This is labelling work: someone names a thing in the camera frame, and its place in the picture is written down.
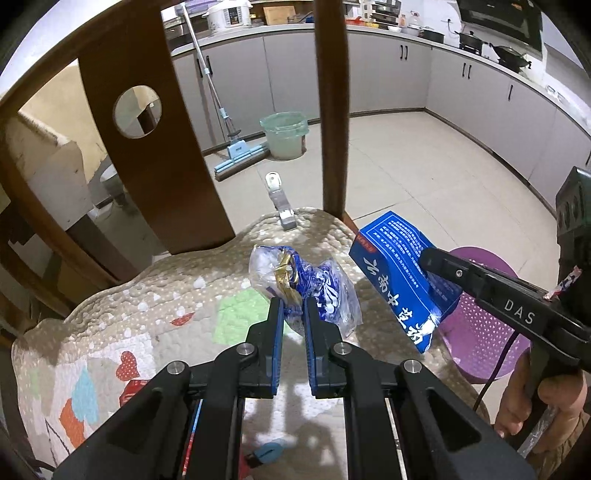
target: mop bucket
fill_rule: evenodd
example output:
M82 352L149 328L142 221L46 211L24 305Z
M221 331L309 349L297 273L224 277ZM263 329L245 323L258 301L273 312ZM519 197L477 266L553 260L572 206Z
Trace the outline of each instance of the mop bucket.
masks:
M306 152L306 134L310 128L303 113L275 113L263 118L261 126L276 160L293 160Z

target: red heart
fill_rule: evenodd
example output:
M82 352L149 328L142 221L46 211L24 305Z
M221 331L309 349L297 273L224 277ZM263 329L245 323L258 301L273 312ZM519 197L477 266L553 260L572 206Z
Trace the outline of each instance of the red heart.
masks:
M115 375L122 382L139 377L138 361L135 359L134 354L128 351L121 354L121 365L117 367Z
M125 405L142 387L144 387L149 380L129 380L129 383L123 389L123 393L119 397L119 406Z
M184 325L185 323L187 323L193 317L193 315L195 315L195 312L191 312L191 313L188 313L186 315L183 315L182 317L179 317L177 319L174 319L170 323L172 325L174 325L175 327L180 327L181 325Z

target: human hand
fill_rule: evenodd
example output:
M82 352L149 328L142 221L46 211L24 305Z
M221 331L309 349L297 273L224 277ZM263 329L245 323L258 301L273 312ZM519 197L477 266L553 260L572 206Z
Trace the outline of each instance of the human hand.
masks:
M523 422L531 414L531 400L524 392L529 374L530 355L525 352L517 361L501 398L495 420L495 431L501 438L519 433ZM579 370L576 375L546 378L538 387L538 396L547 405L558 407L558 414L534 447L534 453L554 450L573 434L587 397L587 382L583 371Z

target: range hood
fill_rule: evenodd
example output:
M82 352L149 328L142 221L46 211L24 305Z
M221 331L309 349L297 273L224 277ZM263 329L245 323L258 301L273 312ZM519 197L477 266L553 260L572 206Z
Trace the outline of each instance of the range hood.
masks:
M464 23L494 30L542 51L542 15L531 0L457 0Z

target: blue medicine box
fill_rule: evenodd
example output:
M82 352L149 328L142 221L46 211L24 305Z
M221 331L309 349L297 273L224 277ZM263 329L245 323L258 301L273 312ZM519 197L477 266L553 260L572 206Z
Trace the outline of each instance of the blue medicine box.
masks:
M462 289L429 272L418 259L434 245L394 212L362 228L349 251L420 353L431 345L441 321L457 306Z

